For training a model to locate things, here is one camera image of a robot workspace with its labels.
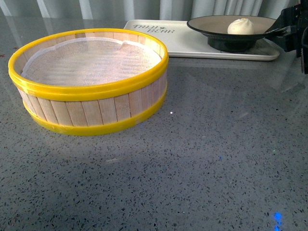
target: bamboo steamer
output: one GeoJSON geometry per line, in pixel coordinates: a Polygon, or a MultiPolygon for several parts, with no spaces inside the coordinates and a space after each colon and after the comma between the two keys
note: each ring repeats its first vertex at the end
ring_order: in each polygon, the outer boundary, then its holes
{"type": "Polygon", "coordinates": [[[25,109],[38,124],[62,134],[92,136],[132,127],[153,115],[166,96],[167,65],[165,45],[152,36],[125,29],[83,29],[47,36],[23,46],[9,60],[9,75],[25,109]],[[27,61],[40,49],[82,37],[138,42],[156,52],[161,61],[128,79],[91,86],[46,85],[21,77],[27,61]]]}

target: yellow rim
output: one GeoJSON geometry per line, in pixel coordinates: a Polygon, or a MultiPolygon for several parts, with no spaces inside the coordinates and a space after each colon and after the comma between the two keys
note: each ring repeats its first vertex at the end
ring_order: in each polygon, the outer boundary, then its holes
{"type": "Polygon", "coordinates": [[[155,80],[157,80],[161,75],[166,71],[168,65],[168,52],[166,46],[158,39],[141,33],[137,31],[131,31],[126,29],[115,29],[115,28],[100,28],[100,29],[83,29],[63,32],[55,35],[50,35],[44,38],[35,40],[27,45],[24,45],[19,50],[17,50],[9,60],[9,75],[15,84],[15,86],[27,94],[34,95],[40,98],[49,99],[49,100],[58,100],[58,101],[89,101],[96,99],[105,99],[110,97],[115,97],[118,95],[127,94],[129,92],[143,88],[155,80]],[[153,68],[150,70],[134,76],[129,79],[124,79],[118,82],[100,84],[94,86],[83,86],[83,87],[68,87],[68,86],[52,86],[46,84],[40,84],[28,79],[21,77],[14,70],[14,64],[17,58],[22,55],[26,50],[34,47],[42,42],[48,41],[50,39],[56,39],[59,37],[80,34],[80,33],[89,33],[89,32],[120,32],[120,33],[129,33],[134,35],[140,35],[145,38],[149,38],[155,41],[159,46],[164,50],[164,56],[153,68]]]}
{"type": "Polygon", "coordinates": [[[146,120],[162,106],[164,99],[166,97],[166,92],[167,92],[167,86],[161,98],[155,104],[153,104],[150,108],[146,109],[145,111],[141,112],[138,115],[135,115],[131,118],[118,121],[112,124],[98,125],[98,126],[91,126],[91,127],[74,127],[74,126],[64,126],[64,125],[50,123],[46,120],[43,120],[37,117],[35,114],[33,114],[29,110],[29,108],[26,106],[25,102],[24,102],[24,106],[26,110],[29,112],[29,114],[32,116],[32,118],[39,125],[41,125],[42,127],[48,130],[51,130],[57,133],[62,133],[65,135],[96,136],[96,135],[103,135],[103,134],[121,131],[121,130],[130,128],[134,125],[137,125],[138,123],[141,123],[142,121],[146,120]]]}

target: rectangular tray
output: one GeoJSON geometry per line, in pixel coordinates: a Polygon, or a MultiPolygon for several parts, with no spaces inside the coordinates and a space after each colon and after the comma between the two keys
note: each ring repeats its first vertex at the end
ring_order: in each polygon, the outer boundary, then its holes
{"type": "Polygon", "coordinates": [[[265,39],[258,40],[254,48],[245,52],[219,51],[207,44],[206,36],[190,29],[186,23],[186,21],[130,20],[124,29],[140,31],[158,38],[166,45],[170,57],[271,61],[280,54],[265,39]]]}

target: white curtain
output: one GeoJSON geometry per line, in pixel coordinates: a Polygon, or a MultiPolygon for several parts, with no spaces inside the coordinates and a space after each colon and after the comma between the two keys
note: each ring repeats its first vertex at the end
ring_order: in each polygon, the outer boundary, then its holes
{"type": "Polygon", "coordinates": [[[0,0],[5,16],[189,20],[206,15],[254,15],[277,18],[299,0],[0,0]]]}

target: black bowl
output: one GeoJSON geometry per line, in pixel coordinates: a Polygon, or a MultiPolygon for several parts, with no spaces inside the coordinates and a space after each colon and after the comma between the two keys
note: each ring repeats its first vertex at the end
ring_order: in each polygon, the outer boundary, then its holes
{"type": "Polygon", "coordinates": [[[275,31],[265,33],[275,22],[275,19],[243,16],[215,15],[191,19],[187,26],[207,36],[207,43],[220,51],[243,52],[254,47],[257,40],[272,36],[275,31]],[[248,18],[255,27],[253,35],[229,35],[228,26],[240,18],[248,18]]]}

